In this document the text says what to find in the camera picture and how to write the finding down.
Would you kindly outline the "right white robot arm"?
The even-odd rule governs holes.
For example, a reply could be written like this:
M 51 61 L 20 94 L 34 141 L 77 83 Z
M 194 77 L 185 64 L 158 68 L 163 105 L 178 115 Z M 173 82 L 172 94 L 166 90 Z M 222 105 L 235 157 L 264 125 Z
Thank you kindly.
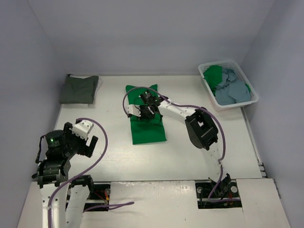
M 143 104 L 130 104 L 126 107 L 128 116 L 136 116 L 138 120 L 152 120 L 157 115 L 160 118 L 170 117 L 185 124 L 190 142 L 199 149 L 204 157 L 209 172 L 209 199 L 220 198 L 228 190 L 230 175 L 225 171 L 222 161 L 226 153 L 226 140 L 223 139 L 223 153 L 219 152 L 219 133 L 222 127 L 217 127 L 218 121 L 206 109 L 195 105 L 181 105 L 163 96 L 154 96 L 149 90 L 139 98 Z

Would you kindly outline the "grey t shirt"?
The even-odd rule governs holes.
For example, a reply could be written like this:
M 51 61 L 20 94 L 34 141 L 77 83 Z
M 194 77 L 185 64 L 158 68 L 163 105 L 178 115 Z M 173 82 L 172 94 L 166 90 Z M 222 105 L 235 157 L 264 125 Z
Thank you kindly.
M 86 78 L 67 76 L 60 94 L 60 104 L 92 104 L 99 77 Z

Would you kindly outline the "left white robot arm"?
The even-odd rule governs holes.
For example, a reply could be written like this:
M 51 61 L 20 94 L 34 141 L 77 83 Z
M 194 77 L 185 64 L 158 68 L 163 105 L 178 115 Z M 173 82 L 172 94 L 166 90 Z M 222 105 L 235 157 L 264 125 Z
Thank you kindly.
M 42 197 L 42 226 L 44 228 L 78 228 L 87 199 L 95 194 L 93 179 L 82 175 L 69 182 L 70 160 L 76 155 L 90 158 L 98 138 L 87 145 L 94 124 L 88 120 L 65 123 L 62 130 L 43 136 L 47 142 L 46 158 L 38 163 L 37 182 Z

